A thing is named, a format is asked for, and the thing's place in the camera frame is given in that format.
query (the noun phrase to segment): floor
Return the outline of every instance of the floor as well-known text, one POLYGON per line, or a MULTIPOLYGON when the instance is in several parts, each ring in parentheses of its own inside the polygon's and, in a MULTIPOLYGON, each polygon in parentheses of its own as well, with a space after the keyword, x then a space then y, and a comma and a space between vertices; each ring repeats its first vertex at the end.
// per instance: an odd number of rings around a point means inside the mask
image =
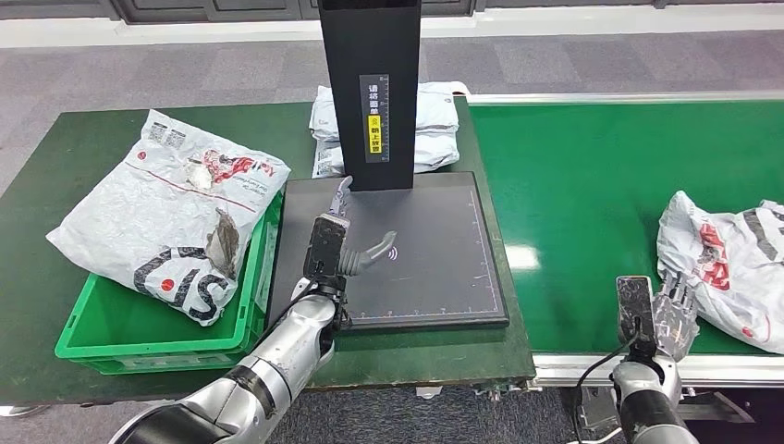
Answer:
MULTIPOLYGON (((784 31, 425 40, 420 75, 473 93, 784 89, 784 31)), ((0 193, 61 112, 309 101, 328 82, 318 42, 0 50, 0 193)), ((0 443, 106 442, 144 407, 0 419, 0 443)), ((305 394, 272 441, 545 444, 572 439, 568 428, 556 390, 493 403, 395 388, 305 394)))

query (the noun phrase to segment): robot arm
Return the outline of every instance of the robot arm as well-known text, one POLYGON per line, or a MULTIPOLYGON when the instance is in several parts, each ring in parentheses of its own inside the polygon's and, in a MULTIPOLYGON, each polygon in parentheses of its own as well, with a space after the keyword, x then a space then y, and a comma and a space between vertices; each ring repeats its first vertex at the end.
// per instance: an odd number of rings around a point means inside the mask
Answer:
POLYGON ((253 351, 212 384, 155 407, 123 426, 111 444, 259 444, 269 438, 313 374, 335 351, 334 335, 350 320, 346 279, 392 248, 395 232, 366 252, 343 249, 349 228, 340 185, 328 213, 313 223, 303 278, 283 317, 272 322, 253 351))
POLYGON ((654 296, 648 277, 619 277, 619 339, 629 355, 612 372, 620 426, 630 444, 699 444, 676 412, 677 361, 699 328, 691 290, 666 277, 654 296))
POLYGON ((630 444, 699 444, 680 419, 678 367, 672 358, 657 356, 653 365, 625 361, 612 373, 620 426, 630 444))
POLYGON ((318 289, 296 302, 248 356, 212 384, 131 420, 112 443, 264 442, 315 371, 333 353, 323 337, 336 304, 318 289))

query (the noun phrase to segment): white plastic bag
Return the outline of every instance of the white plastic bag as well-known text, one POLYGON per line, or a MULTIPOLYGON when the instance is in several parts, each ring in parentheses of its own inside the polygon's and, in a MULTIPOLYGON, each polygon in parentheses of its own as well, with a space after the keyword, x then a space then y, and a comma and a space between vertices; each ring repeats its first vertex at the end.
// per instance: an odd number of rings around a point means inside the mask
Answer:
MULTIPOLYGON (((416 131, 454 134, 459 128, 458 111, 453 93, 468 93, 459 81, 434 81, 420 83, 417 90, 416 131)), ((311 110, 310 129, 318 141, 337 142, 337 117, 332 89, 318 87, 311 110)))
POLYGON ((659 220, 659 274, 681 272, 700 316, 734 338, 784 353, 784 206, 709 214, 678 191, 659 220))
MULTIPOLYGON (((434 171, 458 160, 458 140, 454 134, 426 132, 414 136, 414 173, 434 171)), ((312 177, 334 178, 343 176, 344 171, 340 142, 316 141, 312 177)))
POLYGON ((279 159, 151 110, 126 158, 46 239, 74 264, 209 326, 288 173, 279 159))

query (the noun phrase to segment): green plastic crate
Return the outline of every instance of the green plastic crate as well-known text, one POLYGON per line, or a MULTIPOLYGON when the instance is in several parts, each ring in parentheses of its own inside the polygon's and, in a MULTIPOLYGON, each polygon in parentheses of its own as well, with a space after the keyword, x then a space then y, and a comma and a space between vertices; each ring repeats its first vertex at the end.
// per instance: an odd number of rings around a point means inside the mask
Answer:
POLYGON ((281 203, 278 194, 253 230, 237 292, 214 324, 201 327, 161 301, 90 274, 55 355, 104 375, 236 364, 262 333, 281 203))

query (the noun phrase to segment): label sticker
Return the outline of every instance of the label sticker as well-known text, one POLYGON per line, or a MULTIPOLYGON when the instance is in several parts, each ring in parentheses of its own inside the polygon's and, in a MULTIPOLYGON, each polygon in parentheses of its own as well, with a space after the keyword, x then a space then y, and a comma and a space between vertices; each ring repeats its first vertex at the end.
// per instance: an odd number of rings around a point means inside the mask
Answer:
POLYGON ((389 76, 360 75, 362 116, 365 120, 365 162, 389 162, 389 76))
POLYGON ((368 137, 370 142, 370 153, 382 153, 381 143, 381 116, 368 116, 368 137))

